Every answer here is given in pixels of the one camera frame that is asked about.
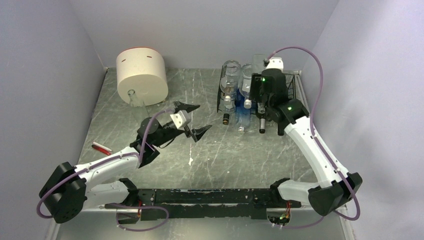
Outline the olive wine bottle white label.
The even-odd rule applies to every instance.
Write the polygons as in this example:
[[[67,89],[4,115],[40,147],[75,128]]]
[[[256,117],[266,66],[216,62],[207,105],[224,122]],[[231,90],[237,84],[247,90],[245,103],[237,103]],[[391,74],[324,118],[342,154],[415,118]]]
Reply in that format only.
[[[278,136],[283,136],[285,134],[285,128],[286,128],[286,124],[279,122],[277,124],[277,135]]]

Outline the clear bottle white cap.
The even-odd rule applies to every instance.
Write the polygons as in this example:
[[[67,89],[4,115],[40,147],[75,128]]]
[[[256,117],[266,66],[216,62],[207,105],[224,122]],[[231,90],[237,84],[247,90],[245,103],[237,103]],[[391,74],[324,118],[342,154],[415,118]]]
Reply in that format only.
[[[221,68],[220,90],[225,106],[230,106],[238,90],[241,64],[236,60],[227,60]]]

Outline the clear bottle black gold label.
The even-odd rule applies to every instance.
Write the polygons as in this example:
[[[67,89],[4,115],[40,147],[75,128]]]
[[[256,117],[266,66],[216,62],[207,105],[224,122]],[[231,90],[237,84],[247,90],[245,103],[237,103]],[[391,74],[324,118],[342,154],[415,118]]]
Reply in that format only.
[[[221,109],[223,111],[222,124],[228,125],[230,122],[231,114],[234,111],[233,102],[231,100],[223,100],[221,105]]]

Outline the dark green wine bottle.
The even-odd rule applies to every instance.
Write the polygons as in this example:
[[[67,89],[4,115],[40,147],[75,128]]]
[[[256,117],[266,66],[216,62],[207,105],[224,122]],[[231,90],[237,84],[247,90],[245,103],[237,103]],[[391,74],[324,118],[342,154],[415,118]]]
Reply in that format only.
[[[266,132],[266,109],[263,103],[257,103],[257,109],[255,112],[256,117],[259,119],[259,133],[264,134]]]

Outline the clear bottle silver cap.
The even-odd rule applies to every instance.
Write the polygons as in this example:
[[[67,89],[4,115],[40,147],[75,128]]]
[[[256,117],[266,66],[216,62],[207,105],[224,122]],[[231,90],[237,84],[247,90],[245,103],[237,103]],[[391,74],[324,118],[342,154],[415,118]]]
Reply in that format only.
[[[251,93],[251,82],[252,82],[252,64],[247,63],[241,68],[241,75],[238,84],[238,90],[243,96],[244,102],[243,107],[245,109],[251,109],[253,102],[250,99]]]

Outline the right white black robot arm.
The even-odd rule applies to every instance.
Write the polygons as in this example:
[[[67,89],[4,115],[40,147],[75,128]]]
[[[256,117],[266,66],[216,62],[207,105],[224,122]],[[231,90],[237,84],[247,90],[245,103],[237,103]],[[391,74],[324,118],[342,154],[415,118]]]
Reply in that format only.
[[[356,198],[355,194],[363,183],[362,177],[357,172],[349,172],[331,153],[303,103],[289,98],[286,76],[280,69],[269,68],[254,73],[249,96],[264,107],[266,119],[277,123],[278,135],[288,135],[294,141],[317,179],[316,183],[289,178],[279,180],[269,197],[275,207],[296,201],[326,216]]]

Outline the clear open-neck glass bottle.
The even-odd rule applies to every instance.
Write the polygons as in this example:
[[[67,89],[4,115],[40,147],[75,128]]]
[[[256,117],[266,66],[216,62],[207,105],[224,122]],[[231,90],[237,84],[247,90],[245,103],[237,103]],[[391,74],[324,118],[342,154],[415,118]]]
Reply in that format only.
[[[266,57],[264,54],[254,54],[252,56],[251,71],[253,74],[260,74],[266,68],[264,65]]]

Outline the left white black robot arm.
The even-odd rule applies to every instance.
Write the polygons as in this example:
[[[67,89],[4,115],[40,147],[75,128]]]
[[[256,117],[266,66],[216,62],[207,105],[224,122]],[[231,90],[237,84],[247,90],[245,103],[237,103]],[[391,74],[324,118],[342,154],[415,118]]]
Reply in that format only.
[[[153,116],[141,111],[135,141],[106,157],[89,163],[59,164],[39,192],[36,214],[43,219],[54,219],[58,224],[73,219],[82,210],[101,205],[120,208],[144,208],[139,189],[128,178],[106,183],[112,177],[150,164],[160,152],[158,147],[172,142],[180,135],[198,142],[212,127],[210,124],[192,129],[190,113],[198,104],[180,101],[174,107]]]

